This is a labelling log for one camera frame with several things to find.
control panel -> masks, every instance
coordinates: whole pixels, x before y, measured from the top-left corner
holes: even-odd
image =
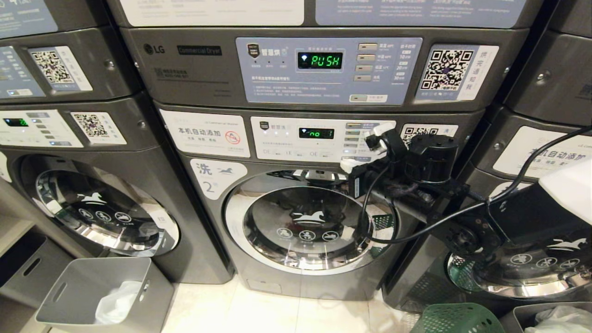
[[[257,158],[339,163],[342,159],[377,159],[364,133],[394,120],[336,120],[251,117]]]
[[[83,147],[57,110],[0,111],[0,145]]]
[[[401,105],[422,38],[239,37],[251,103]]]

wire mesh basket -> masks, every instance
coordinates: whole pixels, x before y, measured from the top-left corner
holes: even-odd
[[[434,304],[426,308],[411,333],[504,333],[504,329],[479,304]]]

button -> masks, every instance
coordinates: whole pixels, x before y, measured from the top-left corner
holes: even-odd
[[[358,65],[356,66],[356,72],[372,72],[373,68],[372,65]]]
[[[376,55],[358,55],[358,61],[375,61]]]
[[[349,97],[350,102],[365,102],[368,101],[367,95],[351,95]]]
[[[372,81],[372,75],[356,75],[353,77],[354,81],[370,82]]]
[[[376,43],[361,43],[358,45],[359,51],[376,51],[378,50],[378,44]]]

gray plastic bin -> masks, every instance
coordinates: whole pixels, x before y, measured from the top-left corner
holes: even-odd
[[[536,325],[535,316],[539,312],[554,309],[559,305],[573,306],[574,308],[583,309],[592,312],[592,302],[558,302],[558,303],[544,303],[524,305],[514,308],[514,310],[500,319],[501,325],[504,326],[506,333],[524,333],[527,327]]]
[[[142,288],[119,324],[95,324],[101,298],[124,281]],[[91,258],[72,261],[57,279],[36,320],[70,333],[157,333],[173,298],[173,286],[150,258]]]
[[[71,261],[46,236],[27,233],[0,258],[0,295],[37,309]]]

white plastic bag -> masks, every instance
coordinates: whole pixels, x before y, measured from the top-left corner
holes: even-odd
[[[539,312],[535,320],[537,326],[526,328],[525,333],[592,333],[592,313],[573,306]]]
[[[113,289],[109,295],[99,301],[95,311],[95,324],[118,324],[130,312],[131,306],[142,287],[142,282],[124,281],[119,289]]]

